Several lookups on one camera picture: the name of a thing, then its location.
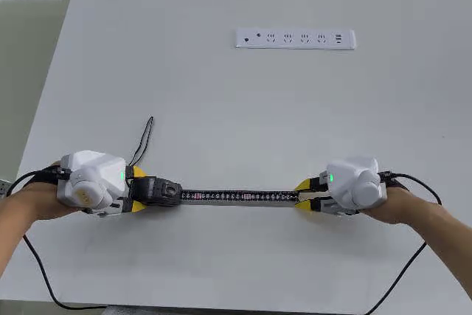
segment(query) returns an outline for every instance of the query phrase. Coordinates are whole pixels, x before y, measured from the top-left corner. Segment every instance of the hand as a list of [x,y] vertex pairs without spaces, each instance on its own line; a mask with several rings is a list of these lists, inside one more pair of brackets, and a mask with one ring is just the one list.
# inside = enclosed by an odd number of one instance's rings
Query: hand
[[386,189],[387,199],[379,207],[361,210],[362,213],[388,224],[408,224],[410,215],[421,204],[427,204],[413,193],[399,187]]
[[56,197],[57,190],[57,186],[53,184],[35,182],[28,184],[8,199],[11,198],[12,203],[20,204],[28,213],[31,222],[55,219],[80,210],[60,203]]

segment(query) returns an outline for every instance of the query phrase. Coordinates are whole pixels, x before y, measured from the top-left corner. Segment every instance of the gray floor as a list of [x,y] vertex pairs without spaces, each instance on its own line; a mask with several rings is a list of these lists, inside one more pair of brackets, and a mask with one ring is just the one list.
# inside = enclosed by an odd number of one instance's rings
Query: gray floor
[[[12,181],[18,171],[68,3],[0,0],[0,178]],[[1,315],[68,313],[47,302],[0,300]]]

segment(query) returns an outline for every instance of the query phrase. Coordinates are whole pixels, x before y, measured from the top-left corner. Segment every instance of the black cable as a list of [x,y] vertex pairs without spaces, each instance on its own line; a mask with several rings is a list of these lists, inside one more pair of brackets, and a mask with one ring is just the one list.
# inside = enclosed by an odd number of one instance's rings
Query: black cable
[[[25,173],[22,177],[20,177],[19,179],[17,179],[15,182],[12,183],[12,185],[10,186],[10,188],[7,191],[6,197],[8,197],[9,195],[12,194],[13,189],[16,186],[18,186],[18,184],[20,182],[22,182],[23,180],[27,179],[30,176],[34,176],[34,175],[38,174],[38,173],[45,173],[45,172],[39,170],[39,171],[31,171],[30,173]],[[41,258],[39,257],[38,253],[36,252],[34,246],[31,244],[31,242],[28,239],[26,234],[23,235],[23,240],[26,243],[26,245],[28,246],[29,250],[32,252],[32,255],[35,257],[36,261],[38,262],[39,269],[41,270],[41,273],[43,275],[43,279],[44,279],[44,282],[46,283],[46,287],[47,287],[47,290],[49,291],[49,295],[51,296],[52,300],[56,303],[56,305],[60,306],[63,309],[66,309],[66,310],[106,309],[106,306],[103,306],[103,305],[75,307],[75,306],[67,306],[67,305],[64,305],[62,302],[60,302],[58,300],[58,298],[56,298],[56,296],[54,295],[54,291],[52,291],[52,287],[51,287],[51,284],[49,283],[49,279],[47,277],[46,270],[44,269],[43,262],[41,261]]]
[[[153,123],[154,123],[154,117],[151,116],[151,117],[149,117],[149,119],[148,119],[147,122],[146,122],[145,130],[144,130],[144,132],[142,132],[141,139],[139,140],[139,146],[138,146],[138,148],[136,149],[136,151],[134,152],[133,158],[131,159],[131,161],[130,161],[130,163],[129,163],[129,166],[134,166],[134,165],[136,165],[136,164],[142,159],[142,157],[145,155],[145,152],[146,152],[146,150],[148,149],[149,138],[150,138],[151,130],[152,130],[152,128],[153,128]],[[145,144],[145,146],[144,146],[144,148],[143,148],[143,150],[142,150],[142,152],[141,152],[141,155],[139,155],[139,157],[136,158],[136,157],[138,156],[139,150],[140,150],[141,147],[142,147],[142,144],[144,143],[146,134],[147,134],[146,144]]]
[[[435,198],[436,198],[436,202],[442,206],[443,205],[443,202],[441,201],[441,198],[438,196],[438,194],[432,189],[430,188],[427,184],[425,184],[423,181],[417,179],[416,177],[413,177],[413,176],[410,176],[410,175],[406,175],[405,173],[392,173],[391,177],[393,179],[397,178],[397,177],[403,177],[405,179],[410,179],[418,184],[420,184],[421,186],[423,186],[424,188],[426,188]],[[416,260],[416,258],[420,255],[420,253],[424,250],[424,248],[426,247],[426,243],[423,243],[420,248],[413,254],[413,256],[410,257],[410,259],[408,260],[408,262],[406,263],[406,265],[402,268],[402,270],[400,271],[400,273],[398,274],[397,278],[395,278],[395,280],[393,281],[392,285],[390,286],[390,288],[385,292],[385,294],[381,297],[381,299],[374,305],[371,307],[371,309],[365,313],[365,315],[370,315],[372,314],[375,310],[377,310],[377,308],[379,306],[381,306],[381,304],[384,302],[384,300],[390,295],[390,293],[393,291],[393,288],[395,288],[395,286],[397,285],[398,282],[400,282],[400,279],[401,277],[403,277],[403,275],[405,274],[406,270],[412,265],[413,261]]]

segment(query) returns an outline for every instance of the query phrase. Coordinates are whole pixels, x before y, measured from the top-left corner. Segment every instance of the power strip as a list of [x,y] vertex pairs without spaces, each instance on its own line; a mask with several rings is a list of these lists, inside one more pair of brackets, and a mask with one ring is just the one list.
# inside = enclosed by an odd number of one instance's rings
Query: power strip
[[237,48],[355,49],[354,30],[240,28]]
[[0,198],[4,197],[7,194],[7,191],[11,185],[11,182],[0,179]]

